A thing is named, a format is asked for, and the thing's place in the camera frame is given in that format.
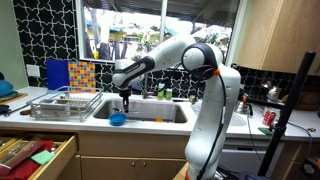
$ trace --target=soda can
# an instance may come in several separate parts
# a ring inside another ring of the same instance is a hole
[[[276,113],[272,110],[268,110],[264,115],[262,124],[266,126],[270,126],[273,123],[275,118],[276,118]]]

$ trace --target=green item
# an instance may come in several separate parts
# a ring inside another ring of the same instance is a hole
[[[45,165],[53,158],[53,156],[54,154],[50,153],[47,150],[44,150],[41,153],[32,156],[31,159],[40,165]]]
[[[270,132],[270,131],[269,131],[269,128],[259,127],[258,129],[259,129],[263,134],[265,134],[265,135],[267,135],[267,136],[273,134],[273,132]]]
[[[163,87],[164,87],[164,84],[159,83],[158,90],[162,89]],[[164,90],[159,91],[158,95],[157,95],[157,99],[158,100],[163,100],[163,96],[164,96]]]
[[[164,99],[167,101],[171,101],[172,99],[172,89],[166,89],[166,95],[164,96]]]

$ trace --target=blue bowl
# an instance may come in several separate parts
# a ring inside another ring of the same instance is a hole
[[[13,85],[5,80],[0,80],[0,97],[9,95],[13,91]]]
[[[110,124],[113,126],[121,126],[123,125],[126,120],[127,120],[127,116],[125,114],[122,113],[115,113],[115,114],[111,114],[109,116],[110,119]]]

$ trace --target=countertop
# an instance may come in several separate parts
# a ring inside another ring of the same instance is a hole
[[[28,96],[9,103],[11,109],[19,108],[26,104],[27,101],[32,100],[40,95],[47,92],[46,88],[38,87],[26,87],[18,90],[20,93],[27,93]],[[118,94],[114,93],[103,93],[102,103],[110,99],[121,98]],[[142,100],[139,95],[131,95],[131,100]],[[148,98],[144,101],[157,101],[155,98]],[[180,105],[188,122],[184,124],[178,123],[157,123],[157,122],[140,122],[130,121],[119,127],[114,127],[109,124],[109,120],[96,119],[93,115],[99,109],[97,107],[95,111],[88,116],[84,122],[79,121],[58,121],[58,120],[36,120],[30,116],[21,116],[19,112],[11,114],[9,117],[0,116],[0,126],[5,128],[14,129],[33,129],[33,130],[55,130],[55,131],[105,131],[105,132],[128,132],[128,133],[148,133],[148,134],[170,134],[170,135],[190,135],[194,123],[197,118],[196,111],[200,107],[200,103],[191,105],[188,102],[176,103]],[[263,109],[259,106],[253,106],[254,115],[250,118],[247,115],[241,115],[238,113],[233,114],[230,126],[227,130],[227,137],[230,138],[250,138],[248,119],[250,129],[253,138],[257,139],[270,139],[271,136],[266,136],[258,130],[258,127],[266,127],[262,124],[263,120]],[[294,110],[291,114],[289,122],[299,125],[303,128],[315,128],[317,131],[310,132],[313,140],[320,141],[320,118],[317,116],[317,112],[310,111],[297,111]],[[282,140],[301,140],[307,141],[308,136],[305,132],[287,125],[287,130]]]

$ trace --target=wire dish drying rack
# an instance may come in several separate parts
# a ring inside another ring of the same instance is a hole
[[[31,117],[47,120],[76,120],[83,122],[101,103],[102,89],[62,86],[48,91],[27,104]]]

